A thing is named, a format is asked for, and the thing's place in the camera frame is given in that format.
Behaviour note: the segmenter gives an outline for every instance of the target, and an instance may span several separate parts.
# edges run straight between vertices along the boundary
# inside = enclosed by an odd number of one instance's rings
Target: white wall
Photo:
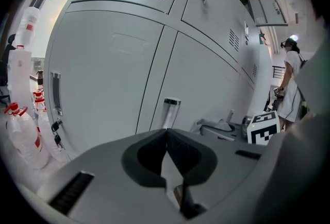
[[[32,57],[44,58],[53,27],[63,6],[68,0],[45,0],[40,8],[40,19],[36,26],[36,35],[27,47]]]

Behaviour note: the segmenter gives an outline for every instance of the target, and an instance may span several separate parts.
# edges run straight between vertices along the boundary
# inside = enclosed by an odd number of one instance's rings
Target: window
[[[32,52],[30,74],[35,76],[44,68],[44,58],[48,41],[58,15],[68,0],[34,0],[33,6],[40,9],[40,18],[36,34],[28,49]]]

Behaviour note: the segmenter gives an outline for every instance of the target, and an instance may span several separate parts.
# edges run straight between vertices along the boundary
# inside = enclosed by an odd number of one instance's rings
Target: ventilation slot
[[[66,215],[78,198],[85,191],[94,176],[87,173],[79,173],[51,202],[50,205]]]
[[[254,66],[253,66],[253,76],[257,76],[257,66],[256,66],[256,64],[254,64]]]
[[[233,48],[235,48],[236,51],[238,51],[238,49],[239,49],[239,38],[231,29],[230,29],[230,32],[229,32],[229,44],[231,44],[231,46]]]

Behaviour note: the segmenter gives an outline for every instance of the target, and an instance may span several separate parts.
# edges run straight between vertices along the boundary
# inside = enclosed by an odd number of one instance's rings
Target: plastic bottle
[[[49,154],[43,147],[37,127],[26,110],[27,107],[19,109],[17,102],[13,102],[5,109],[5,113],[8,114],[9,138],[29,166],[41,169],[47,164]]]
[[[56,160],[60,162],[67,162],[68,160],[65,150],[55,143],[54,134],[47,116],[45,99],[42,95],[42,91],[34,92],[34,96],[41,138],[43,139],[47,150]]]
[[[35,36],[35,28],[39,21],[40,10],[36,7],[28,7],[25,9],[22,19],[15,36],[15,43],[18,46],[27,46],[31,43]]]

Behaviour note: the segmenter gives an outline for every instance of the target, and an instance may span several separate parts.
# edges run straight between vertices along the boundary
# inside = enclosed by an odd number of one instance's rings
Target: white shirt
[[[294,82],[294,76],[296,76],[300,71],[301,59],[297,52],[289,51],[284,59],[292,66],[292,76],[285,88],[285,96],[282,103],[278,106],[277,113],[280,117],[287,119],[291,122],[295,122],[300,106],[300,93],[296,82]]]

